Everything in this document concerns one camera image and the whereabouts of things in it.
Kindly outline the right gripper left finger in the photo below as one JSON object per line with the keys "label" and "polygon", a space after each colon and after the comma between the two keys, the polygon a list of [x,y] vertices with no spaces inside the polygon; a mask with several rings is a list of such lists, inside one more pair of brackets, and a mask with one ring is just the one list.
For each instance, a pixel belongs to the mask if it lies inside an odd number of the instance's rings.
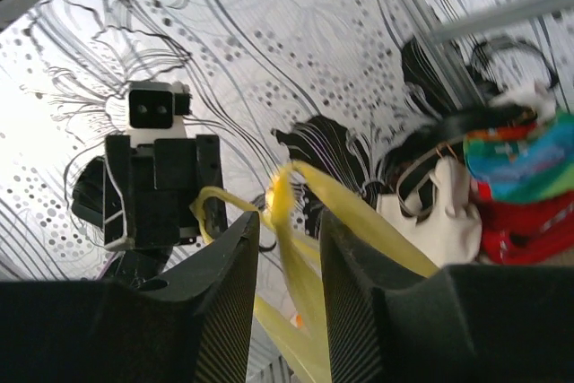
{"label": "right gripper left finger", "polygon": [[134,290],[111,281],[1,286],[4,382],[242,382],[260,223],[221,237]]}

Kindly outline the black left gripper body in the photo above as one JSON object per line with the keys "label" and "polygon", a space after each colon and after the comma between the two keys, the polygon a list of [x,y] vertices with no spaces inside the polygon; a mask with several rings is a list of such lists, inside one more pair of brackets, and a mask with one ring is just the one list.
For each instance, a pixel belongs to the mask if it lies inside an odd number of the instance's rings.
{"label": "black left gripper body", "polygon": [[222,186],[220,138],[158,139],[132,148],[127,135],[105,140],[103,233],[108,251],[169,248],[201,236],[190,205],[204,187]]}

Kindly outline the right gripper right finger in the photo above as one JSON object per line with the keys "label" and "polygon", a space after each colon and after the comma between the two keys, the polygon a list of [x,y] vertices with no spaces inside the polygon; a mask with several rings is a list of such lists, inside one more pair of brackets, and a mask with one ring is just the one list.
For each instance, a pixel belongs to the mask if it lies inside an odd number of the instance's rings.
{"label": "right gripper right finger", "polygon": [[449,265],[424,278],[331,213],[319,243],[333,381],[572,381],[571,268]]}

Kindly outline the yellow-green trash bag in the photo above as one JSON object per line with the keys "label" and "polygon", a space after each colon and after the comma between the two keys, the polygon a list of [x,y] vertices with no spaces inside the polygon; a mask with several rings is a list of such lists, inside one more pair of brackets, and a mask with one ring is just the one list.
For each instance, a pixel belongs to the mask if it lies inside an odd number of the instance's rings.
{"label": "yellow-green trash bag", "polygon": [[258,214],[278,240],[283,278],[303,326],[294,326],[260,296],[255,297],[254,315],[301,381],[328,382],[331,368],[319,248],[311,237],[292,228],[293,173],[301,174],[311,191],[363,242],[424,277],[438,268],[371,206],[323,171],[303,161],[289,162],[277,171],[265,194],[265,209]]}

